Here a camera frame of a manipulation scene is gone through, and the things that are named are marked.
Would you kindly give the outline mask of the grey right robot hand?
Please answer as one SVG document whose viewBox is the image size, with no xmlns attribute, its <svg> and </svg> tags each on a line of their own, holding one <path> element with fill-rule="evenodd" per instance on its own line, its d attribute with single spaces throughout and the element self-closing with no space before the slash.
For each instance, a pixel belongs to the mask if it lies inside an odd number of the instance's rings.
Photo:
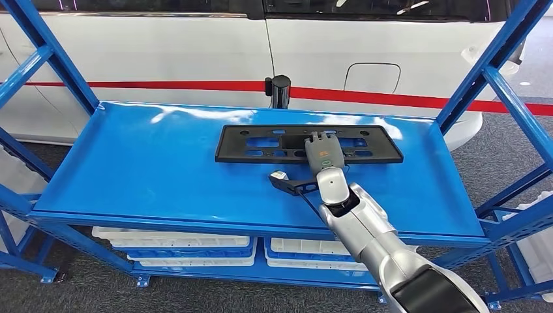
<svg viewBox="0 0 553 313">
<path fill-rule="evenodd" d="M 305 139 L 305 153 L 313 175 L 327 168 L 343 169 L 345 166 L 344 153 L 333 133 L 312 132 Z"/>
</svg>

